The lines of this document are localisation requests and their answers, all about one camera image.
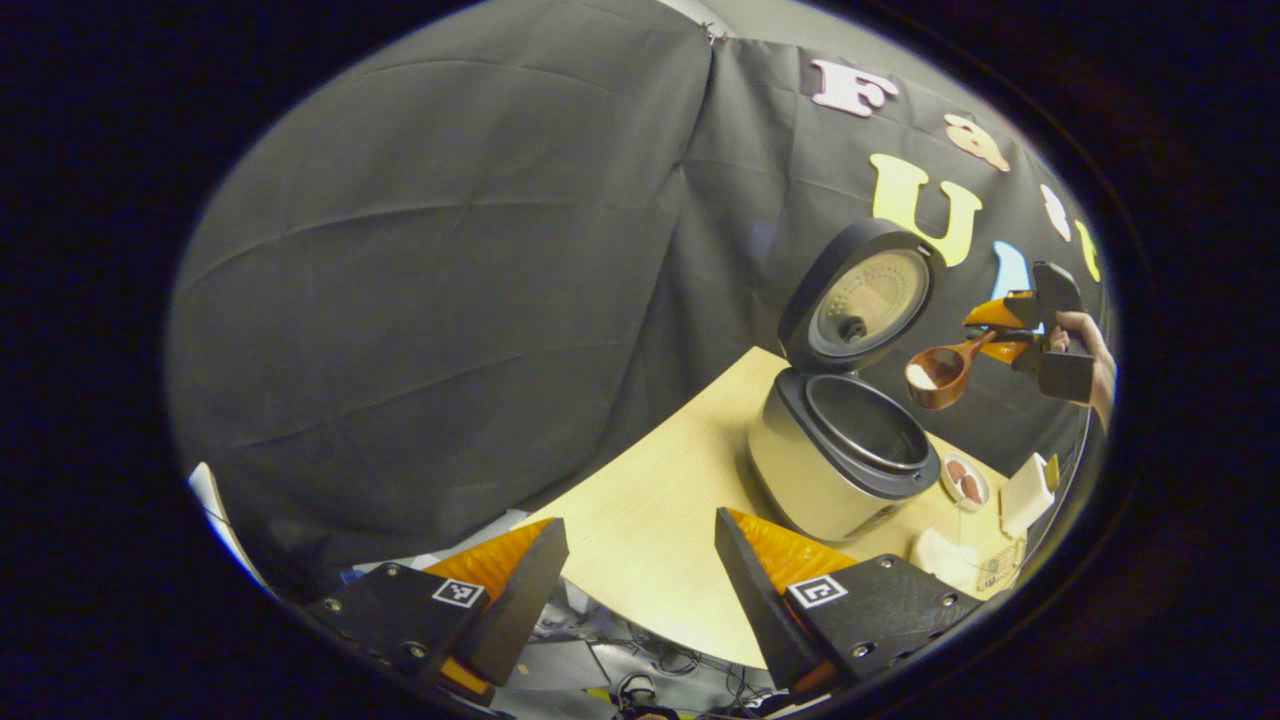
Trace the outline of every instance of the white letter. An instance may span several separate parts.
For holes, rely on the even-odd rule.
[[[897,95],[897,87],[882,77],[826,60],[814,60],[813,64],[822,70],[822,92],[813,96],[819,105],[869,118],[872,109],[867,102],[879,108],[884,105],[886,92]]]

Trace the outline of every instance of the black curtain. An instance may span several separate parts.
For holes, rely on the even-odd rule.
[[[813,59],[900,94],[870,118],[819,106]],[[947,229],[942,179],[983,201],[965,261],[861,373],[911,407],[902,366],[964,337],[993,242],[1101,304],[1039,184],[1088,224],[1068,190],[1009,138],[1007,173],[961,151],[945,113],[972,117],[856,49],[709,44],[654,1],[492,1],[415,32],[288,113],[212,196],[165,354],[184,461],[209,462],[246,551],[302,594],[448,547],[571,487],[753,345],[777,350],[809,263],[872,213],[873,152],[929,174],[928,234]],[[982,357],[959,404],[918,418],[1009,474],[1068,452],[1082,413]]]

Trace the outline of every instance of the light wood tabletop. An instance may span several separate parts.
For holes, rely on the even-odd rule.
[[[764,667],[716,553],[714,525],[721,506],[781,524],[753,469],[746,428],[786,366],[753,347],[640,442],[521,525],[563,518],[570,556],[562,575],[614,612],[699,652]],[[929,439],[940,456],[961,452],[936,436]],[[983,509],[960,510],[934,483],[879,527],[831,547],[855,560],[886,552],[909,557],[920,532],[933,528],[975,548],[979,565],[1001,555],[1016,559],[1024,539],[1000,530],[998,492],[1007,478],[965,457],[991,486]],[[1012,578],[960,589],[986,600]]]

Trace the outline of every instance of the wooden scoop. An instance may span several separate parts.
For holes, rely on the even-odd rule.
[[[906,364],[906,391],[925,410],[941,410],[964,395],[969,366],[982,346],[996,337],[991,329],[960,345],[942,345],[916,354]]]

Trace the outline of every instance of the silver rice cooker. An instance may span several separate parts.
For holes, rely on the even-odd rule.
[[[826,542],[858,537],[938,479],[938,454],[901,405],[852,377],[920,316],[946,272],[927,241],[888,220],[836,236],[778,323],[778,373],[748,447],[782,520]]]

